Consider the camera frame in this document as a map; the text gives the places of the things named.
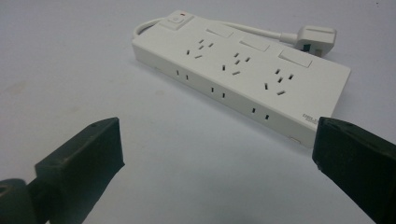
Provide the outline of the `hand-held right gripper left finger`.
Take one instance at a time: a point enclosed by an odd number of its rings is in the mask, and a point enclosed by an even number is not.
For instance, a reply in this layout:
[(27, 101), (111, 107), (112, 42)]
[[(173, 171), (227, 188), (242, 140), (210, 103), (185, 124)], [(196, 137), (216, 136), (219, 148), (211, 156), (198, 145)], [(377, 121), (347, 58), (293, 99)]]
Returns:
[(120, 120), (88, 125), (35, 165), (28, 185), (39, 224), (81, 224), (124, 166)]

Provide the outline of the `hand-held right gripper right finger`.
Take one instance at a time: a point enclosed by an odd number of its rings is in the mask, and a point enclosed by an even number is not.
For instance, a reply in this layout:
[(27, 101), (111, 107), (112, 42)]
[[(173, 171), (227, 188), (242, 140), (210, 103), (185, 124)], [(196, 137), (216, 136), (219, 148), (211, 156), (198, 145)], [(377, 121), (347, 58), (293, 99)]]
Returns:
[(396, 224), (396, 145), (352, 123), (322, 117), (312, 160), (372, 221)]

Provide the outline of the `white power plug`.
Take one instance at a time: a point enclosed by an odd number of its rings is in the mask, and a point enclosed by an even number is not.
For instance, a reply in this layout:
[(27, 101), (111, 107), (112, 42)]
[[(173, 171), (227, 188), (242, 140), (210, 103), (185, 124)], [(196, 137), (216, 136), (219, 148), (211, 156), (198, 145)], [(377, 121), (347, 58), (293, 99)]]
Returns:
[(295, 48), (322, 57), (334, 47), (336, 35), (333, 28), (306, 25), (297, 33)]

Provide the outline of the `white power strip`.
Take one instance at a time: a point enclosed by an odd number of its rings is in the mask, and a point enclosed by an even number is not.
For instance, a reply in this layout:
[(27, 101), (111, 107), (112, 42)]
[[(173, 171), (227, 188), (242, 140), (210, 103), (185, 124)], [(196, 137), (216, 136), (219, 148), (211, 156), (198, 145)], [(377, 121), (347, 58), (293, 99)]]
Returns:
[(134, 29), (136, 59), (306, 147), (350, 69), (177, 10)]

